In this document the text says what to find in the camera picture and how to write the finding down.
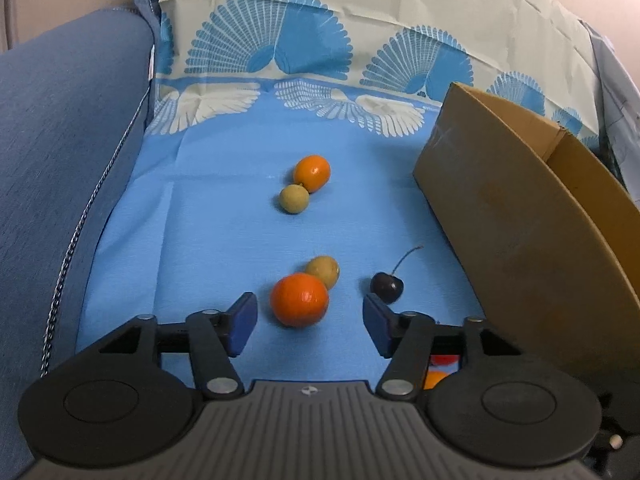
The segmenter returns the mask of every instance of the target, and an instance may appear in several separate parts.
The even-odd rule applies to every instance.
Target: cardboard flap
[[[546,153],[544,143],[533,142],[534,151],[524,141],[535,130],[530,116],[508,119],[517,128],[529,125],[529,133],[516,135],[487,104],[498,103],[498,112],[508,107],[477,95],[450,87],[414,176],[487,318],[568,373],[637,366],[638,297],[616,255],[536,155]],[[527,120],[519,124],[518,117]],[[533,118],[542,136],[548,134],[547,147],[556,142],[548,124]],[[549,160],[564,147],[563,138],[570,139],[560,136]]]
[[[526,108],[477,88],[461,87],[479,100],[519,136],[545,162],[551,156],[565,130]]]
[[[625,189],[571,135],[561,140],[547,163],[597,225],[640,296],[640,211]]]

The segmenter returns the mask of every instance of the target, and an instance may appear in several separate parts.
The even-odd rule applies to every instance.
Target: cherry
[[[457,355],[432,355],[431,364],[434,366],[451,366],[460,360]]]
[[[396,270],[398,270],[400,264],[409,254],[423,247],[424,246],[422,245],[418,245],[417,247],[414,247],[413,249],[407,251],[405,255],[400,258],[400,261],[394,267],[394,270],[391,271],[391,274],[387,274],[386,272],[377,272],[371,279],[369,290],[377,295],[377,297],[379,297],[380,300],[382,300],[386,304],[391,304],[397,301],[400,296],[402,296],[402,292],[404,291],[404,283],[400,278],[394,276],[394,274]]]

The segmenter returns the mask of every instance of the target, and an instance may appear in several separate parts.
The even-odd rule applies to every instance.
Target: metal rivet
[[[612,449],[615,449],[615,450],[619,450],[624,443],[625,441],[622,440],[622,437],[617,434],[612,435],[611,438],[609,439],[609,445],[611,446]]]
[[[409,395],[414,390],[414,386],[404,379],[389,379],[382,383],[382,389],[389,395],[401,397]]]
[[[207,390],[214,394],[232,394],[238,389],[238,382],[230,377],[216,377],[207,382]]]

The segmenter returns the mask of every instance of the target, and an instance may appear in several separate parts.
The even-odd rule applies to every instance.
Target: orange
[[[427,372],[427,377],[424,380],[424,388],[423,390],[431,390],[438,384],[441,380],[443,380],[446,376],[448,376],[446,372],[441,372],[440,370],[429,370]]]
[[[303,328],[320,321],[329,307],[329,293],[318,278],[296,272],[271,291],[271,309],[283,325]]]
[[[293,183],[302,184],[309,193],[315,193],[329,181],[331,167],[320,155],[303,158],[293,170]]]

